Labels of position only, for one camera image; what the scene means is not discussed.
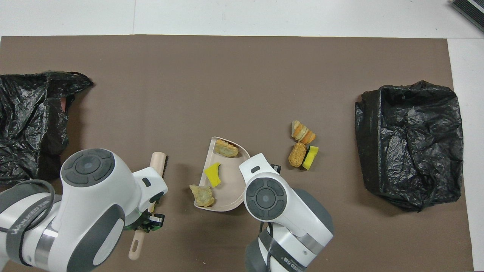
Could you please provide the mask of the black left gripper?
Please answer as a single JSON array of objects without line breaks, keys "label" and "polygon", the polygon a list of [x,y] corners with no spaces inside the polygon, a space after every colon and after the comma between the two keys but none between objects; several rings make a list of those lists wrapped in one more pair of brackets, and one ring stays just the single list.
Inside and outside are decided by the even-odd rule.
[{"label": "black left gripper", "polygon": [[148,213],[143,215],[142,230],[143,231],[156,231],[159,230],[164,224],[165,215],[155,213],[152,215]]}]

